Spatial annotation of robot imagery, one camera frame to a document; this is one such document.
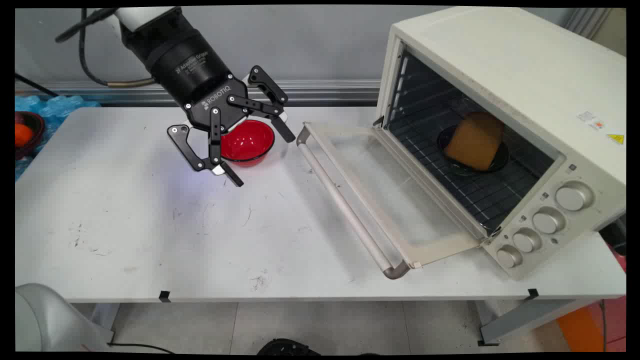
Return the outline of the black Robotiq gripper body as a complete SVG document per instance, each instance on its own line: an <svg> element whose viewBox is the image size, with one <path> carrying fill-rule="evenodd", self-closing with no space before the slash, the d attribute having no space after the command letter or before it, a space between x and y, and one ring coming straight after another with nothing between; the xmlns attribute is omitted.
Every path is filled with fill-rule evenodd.
<svg viewBox="0 0 640 360"><path fill-rule="evenodd" d="M182 108L194 128L208 129L208 120L193 116L206 116L212 107L222 112L224 132L247 118L227 104L231 94L246 96L247 86L181 10L121 10L120 30L125 47Z"/></svg>

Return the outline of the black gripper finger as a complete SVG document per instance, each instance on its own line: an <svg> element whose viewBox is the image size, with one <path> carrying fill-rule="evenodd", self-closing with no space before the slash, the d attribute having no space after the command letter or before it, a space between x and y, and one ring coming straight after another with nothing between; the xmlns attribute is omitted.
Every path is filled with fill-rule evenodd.
<svg viewBox="0 0 640 360"><path fill-rule="evenodd" d="M208 120L206 129L208 157L198 157L188 142L190 130L194 127L189 122L171 125L167 128L167 136L176 146L177 150L190 168L195 172L211 171L215 176L225 175L236 186L242 187L244 182L237 173L226 163L222 157L222 110L219 107L211 107L206 115L194 114L194 119L199 117L201 120Z"/></svg>
<svg viewBox="0 0 640 360"><path fill-rule="evenodd" d="M296 137L286 125L284 107L289 98L285 91L258 65L253 66L243 82L247 87L259 89L269 103L248 98L247 95L230 94L227 96L227 105L239 109L245 116L267 119L286 143L294 142Z"/></svg>

